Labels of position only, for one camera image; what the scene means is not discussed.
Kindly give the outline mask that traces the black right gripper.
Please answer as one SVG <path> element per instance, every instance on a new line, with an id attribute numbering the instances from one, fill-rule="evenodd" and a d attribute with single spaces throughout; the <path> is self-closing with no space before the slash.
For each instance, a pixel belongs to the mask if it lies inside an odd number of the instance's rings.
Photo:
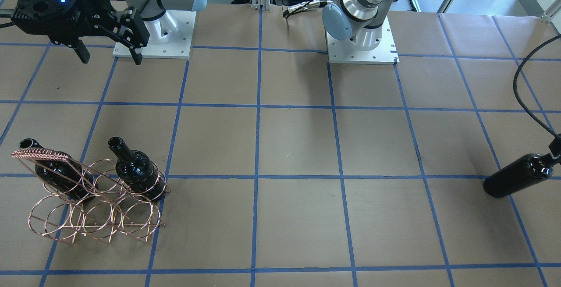
<path id="1" fill-rule="evenodd" d="M 125 45 L 135 65 L 142 64 L 142 47 L 149 40 L 138 9 L 118 11 L 111 0 L 17 0 L 11 21 L 25 33 L 72 48 L 83 64 L 91 54 L 82 37 L 107 37 Z"/>

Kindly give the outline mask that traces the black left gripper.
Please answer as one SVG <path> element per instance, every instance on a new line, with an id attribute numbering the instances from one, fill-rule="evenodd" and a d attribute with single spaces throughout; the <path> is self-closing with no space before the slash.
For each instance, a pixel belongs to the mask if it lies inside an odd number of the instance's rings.
<path id="1" fill-rule="evenodd" d="M 561 135 L 556 135 L 553 141 L 549 144 L 549 160 L 548 163 L 555 165 L 561 161 Z"/>

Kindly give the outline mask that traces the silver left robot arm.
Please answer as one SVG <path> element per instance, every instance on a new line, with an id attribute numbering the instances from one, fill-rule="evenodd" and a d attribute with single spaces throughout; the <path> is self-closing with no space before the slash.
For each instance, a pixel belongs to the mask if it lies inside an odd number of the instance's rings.
<path id="1" fill-rule="evenodd" d="M 372 51 L 379 45 L 380 27 L 394 0 L 335 0 L 322 11 L 325 31 L 356 51 Z"/>

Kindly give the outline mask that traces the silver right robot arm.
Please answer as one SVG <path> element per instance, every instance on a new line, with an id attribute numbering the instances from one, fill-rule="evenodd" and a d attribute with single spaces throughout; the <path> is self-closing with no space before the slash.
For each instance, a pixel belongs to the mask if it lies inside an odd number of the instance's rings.
<path id="1" fill-rule="evenodd" d="M 110 0 L 17 0 L 1 16 L 27 34 L 44 35 L 54 45 L 73 49 L 82 63 L 90 53 L 83 37 L 107 37 L 113 55 L 139 65 L 151 59 L 188 59 L 195 18 L 208 0 L 125 0 L 116 10 Z"/>

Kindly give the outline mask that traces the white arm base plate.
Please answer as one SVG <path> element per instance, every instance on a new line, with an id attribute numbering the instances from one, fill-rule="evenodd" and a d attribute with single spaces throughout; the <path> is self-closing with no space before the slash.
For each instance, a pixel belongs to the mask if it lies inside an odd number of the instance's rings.
<path id="1" fill-rule="evenodd" d="M 144 59 L 190 59 L 196 11 L 167 10 L 162 17 L 145 21 L 150 37 L 138 53 Z"/>
<path id="2" fill-rule="evenodd" d="M 400 62 L 389 18 L 376 33 L 359 31 L 358 39 L 339 41 L 325 32 L 329 63 L 397 65 Z"/>

